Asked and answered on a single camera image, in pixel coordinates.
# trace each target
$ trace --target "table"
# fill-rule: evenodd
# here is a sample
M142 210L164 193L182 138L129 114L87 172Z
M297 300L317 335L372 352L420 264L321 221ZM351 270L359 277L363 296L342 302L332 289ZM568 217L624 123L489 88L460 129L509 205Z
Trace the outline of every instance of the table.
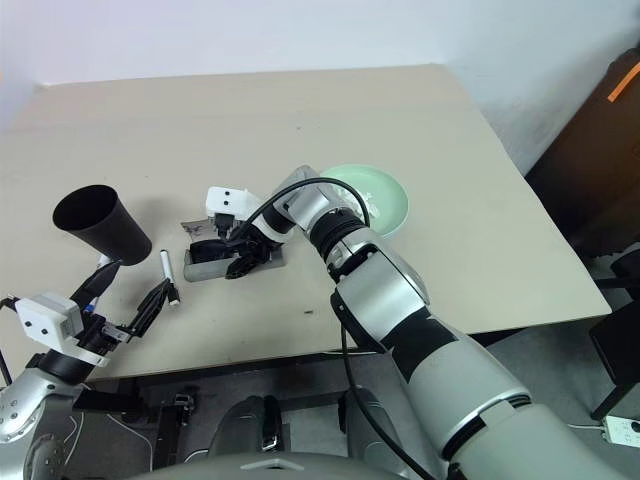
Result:
M120 346L93 377L321 352L339 346L333 284L299 232L286 268L189 284L179 222L205 217L211 185L266 197L297 166L363 163L393 174L410 213L391 245L432 309L468 332L605 315L610 309L477 107L439 65L123 80L40 89L0 152L0 291L70 295L98 254L52 224L56 203L111 185L154 244L100 300L133 318L168 249L182 304ZM3 311L0 347L19 372L40 345Z

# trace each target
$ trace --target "floor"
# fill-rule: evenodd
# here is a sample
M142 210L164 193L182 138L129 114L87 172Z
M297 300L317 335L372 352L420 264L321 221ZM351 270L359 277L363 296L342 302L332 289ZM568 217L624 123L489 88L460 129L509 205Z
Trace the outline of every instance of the floor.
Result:
M567 423L593 424L589 412L612 385L587 335L592 323L581 321L529 328L494 344L490 351L530 388L535 401L547 404ZM444 466L423 439L389 359L381 355L360 355L353 363L358 383L374 391L386 406L405 449L443 478ZM185 385L198 387L199 405L190 425L183 430L180 460L189 452L207 448L222 415L250 394L273 394L286 400L286 408L310 407L283 414L284 422L289 424L292 450L346 454L345 438L338 428L337 407L310 403L314 395L346 388L339 358L164 384L146 393L153 402L165 401ZM640 417L640 389L632 391L614 413ZM155 438L153 428L138 431L151 440ZM597 430L575 430L575 434L620 472L629 478L640 478L640 451L607 444ZM103 415L86 415L67 475L72 480L127 478L148 470L148 460L149 449L142 440Z

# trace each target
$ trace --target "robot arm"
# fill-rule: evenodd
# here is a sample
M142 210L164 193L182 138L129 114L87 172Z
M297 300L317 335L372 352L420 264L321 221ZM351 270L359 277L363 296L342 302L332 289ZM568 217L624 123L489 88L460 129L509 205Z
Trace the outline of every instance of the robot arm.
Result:
M313 176L302 167L280 188ZM336 282L336 316L359 346L390 352L425 433L464 477L623 478L484 348L432 314L419 275L333 186L302 187L264 217L281 231L303 230Z

